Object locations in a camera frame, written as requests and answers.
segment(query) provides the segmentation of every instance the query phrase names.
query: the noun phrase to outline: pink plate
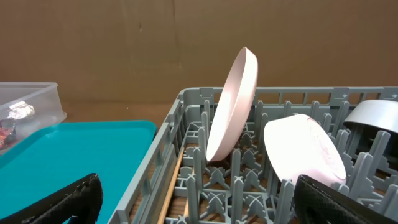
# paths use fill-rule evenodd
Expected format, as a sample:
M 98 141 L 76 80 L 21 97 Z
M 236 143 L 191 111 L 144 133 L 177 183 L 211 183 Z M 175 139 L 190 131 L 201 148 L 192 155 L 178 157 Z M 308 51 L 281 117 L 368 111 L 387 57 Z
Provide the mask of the pink plate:
M 207 161 L 220 161 L 233 149 L 249 116 L 257 86 L 257 58 L 246 47 L 226 79 L 207 145 Z

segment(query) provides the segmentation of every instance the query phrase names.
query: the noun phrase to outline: plate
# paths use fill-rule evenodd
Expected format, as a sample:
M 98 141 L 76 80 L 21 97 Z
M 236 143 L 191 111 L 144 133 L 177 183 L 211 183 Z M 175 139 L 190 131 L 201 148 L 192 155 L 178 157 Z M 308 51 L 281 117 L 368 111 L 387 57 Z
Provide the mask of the plate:
M 257 58 L 246 47 L 236 57 L 221 93 L 211 125 L 206 159 L 220 161 L 242 133 L 257 86 Z
M 264 128 L 267 155 L 279 180 L 307 175 L 327 186 L 345 183 L 346 171 L 327 133 L 305 114 L 270 121 Z

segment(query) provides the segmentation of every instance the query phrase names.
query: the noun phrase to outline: clear plastic container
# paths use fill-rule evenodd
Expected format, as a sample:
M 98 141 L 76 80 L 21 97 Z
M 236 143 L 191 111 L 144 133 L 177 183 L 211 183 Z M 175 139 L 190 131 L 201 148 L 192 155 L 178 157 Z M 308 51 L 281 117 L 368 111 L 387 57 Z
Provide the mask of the clear plastic container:
M 36 130 L 65 118 L 56 83 L 0 82 L 0 155 Z

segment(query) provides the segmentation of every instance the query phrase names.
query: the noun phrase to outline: gray plastic dish rack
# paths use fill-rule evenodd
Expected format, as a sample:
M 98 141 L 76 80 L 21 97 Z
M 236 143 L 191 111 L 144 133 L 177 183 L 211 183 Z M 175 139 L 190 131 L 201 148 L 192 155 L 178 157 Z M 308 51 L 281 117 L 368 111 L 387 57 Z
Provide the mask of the gray plastic dish rack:
M 223 161 L 225 166 L 217 167 L 206 163 L 205 151 L 216 109 L 214 95 L 221 91 L 222 88 L 188 88 L 179 93 L 109 223 L 157 223 L 183 148 L 173 196 L 187 197 L 188 215 L 185 217 L 182 212 L 177 217 L 166 217 L 164 223 L 247 223 L 253 217 L 261 223 L 288 223 L 295 216 L 292 209 L 294 186 L 290 180 L 279 182 L 267 159 L 261 136 L 268 121 L 295 114 L 307 114 L 318 121 L 335 143 L 345 165 L 347 182 L 335 184 L 333 188 L 398 220 L 395 212 L 398 172 L 389 168 L 384 157 L 391 133 L 379 130 L 371 139 L 373 143 L 367 148 L 368 152 L 357 155 L 364 127 L 357 125 L 348 129 L 343 126 L 343 121 L 357 105 L 349 103 L 350 95 L 359 95 L 359 102 L 374 94 L 378 99 L 398 101 L 398 87 L 257 88 L 241 139 L 230 154 L 230 160 Z M 258 101 L 263 93 L 279 94 L 278 103 Z M 284 95 L 291 93 L 303 94 L 303 103 L 285 101 Z M 329 95 L 326 103 L 307 102 L 310 95 L 325 94 Z M 155 171 L 149 174 L 153 164 Z M 389 177 L 376 177 L 376 170 Z M 141 202 L 131 217 L 137 198 Z M 205 208 L 200 207 L 203 201 L 207 204 Z M 216 213 L 221 221 L 209 220 L 209 215 Z

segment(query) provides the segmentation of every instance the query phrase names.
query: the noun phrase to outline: teal tray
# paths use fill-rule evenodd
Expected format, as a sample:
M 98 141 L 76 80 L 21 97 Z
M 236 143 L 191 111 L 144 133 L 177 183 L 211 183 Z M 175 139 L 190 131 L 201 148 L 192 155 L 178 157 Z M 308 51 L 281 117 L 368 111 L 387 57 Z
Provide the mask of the teal tray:
M 0 219 L 90 173 L 104 192 L 107 223 L 152 143 L 150 121 L 63 123 L 41 129 L 0 157 Z

